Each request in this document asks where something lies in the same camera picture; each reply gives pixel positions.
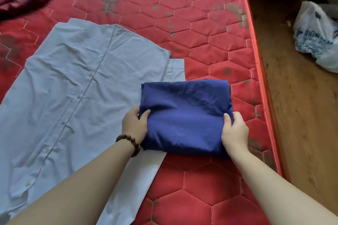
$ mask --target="wooden bead bracelet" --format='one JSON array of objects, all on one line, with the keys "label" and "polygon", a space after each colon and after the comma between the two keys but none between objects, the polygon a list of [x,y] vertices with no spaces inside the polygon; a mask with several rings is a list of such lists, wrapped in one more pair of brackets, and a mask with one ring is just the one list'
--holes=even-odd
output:
[{"label": "wooden bead bracelet", "polygon": [[127,139],[128,141],[130,141],[134,145],[135,152],[132,154],[132,158],[134,156],[137,156],[137,154],[140,152],[141,148],[140,148],[140,144],[135,141],[135,138],[132,138],[130,135],[121,134],[116,138],[116,142],[118,142],[119,140],[122,140],[122,139]]}]

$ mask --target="white plastic bag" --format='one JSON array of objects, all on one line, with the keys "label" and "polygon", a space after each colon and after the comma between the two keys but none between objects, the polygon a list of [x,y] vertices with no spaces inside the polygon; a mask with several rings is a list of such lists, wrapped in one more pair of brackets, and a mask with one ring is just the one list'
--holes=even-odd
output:
[{"label": "white plastic bag", "polygon": [[338,5],[303,1],[293,25],[295,48],[311,53],[324,69],[338,73]]}]

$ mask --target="mattress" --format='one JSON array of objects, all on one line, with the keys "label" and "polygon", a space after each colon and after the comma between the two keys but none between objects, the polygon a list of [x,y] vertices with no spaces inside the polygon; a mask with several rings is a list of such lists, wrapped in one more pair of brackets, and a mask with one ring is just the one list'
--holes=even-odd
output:
[{"label": "mattress", "polygon": [[[53,0],[0,24],[0,101],[58,22],[117,23],[185,59],[187,80],[228,80],[249,148],[281,174],[247,0]],[[167,155],[133,224],[268,224],[234,164]]]}]

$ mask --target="folded blue shirt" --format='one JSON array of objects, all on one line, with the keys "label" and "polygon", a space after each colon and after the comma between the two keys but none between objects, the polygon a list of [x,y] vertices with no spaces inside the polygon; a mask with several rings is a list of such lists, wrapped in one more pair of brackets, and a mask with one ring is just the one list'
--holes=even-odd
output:
[{"label": "folded blue shirt", "polygon": [[221,140],[223,114],[233,122],[227,81],[142,84],[140,115],[150,109],[142,147],[172,154],[229,158]]}]

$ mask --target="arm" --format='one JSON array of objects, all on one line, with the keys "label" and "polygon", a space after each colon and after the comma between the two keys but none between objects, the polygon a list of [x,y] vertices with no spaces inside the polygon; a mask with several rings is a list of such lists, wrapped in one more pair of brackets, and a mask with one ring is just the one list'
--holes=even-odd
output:
[{"label": "arm", "polygon": [[248,148],[249,129],[239,112],[224,115],[222,142],[271,225],[338,224],[338,217],[284,180]]},{"label": "arm", "polygon": [[[139,108],[122,121],[122,133],[141,143],[150,111],[137,118]],[[135,151],[120,140],[24,209],[8,225],[95,225],[127,162]]]}]

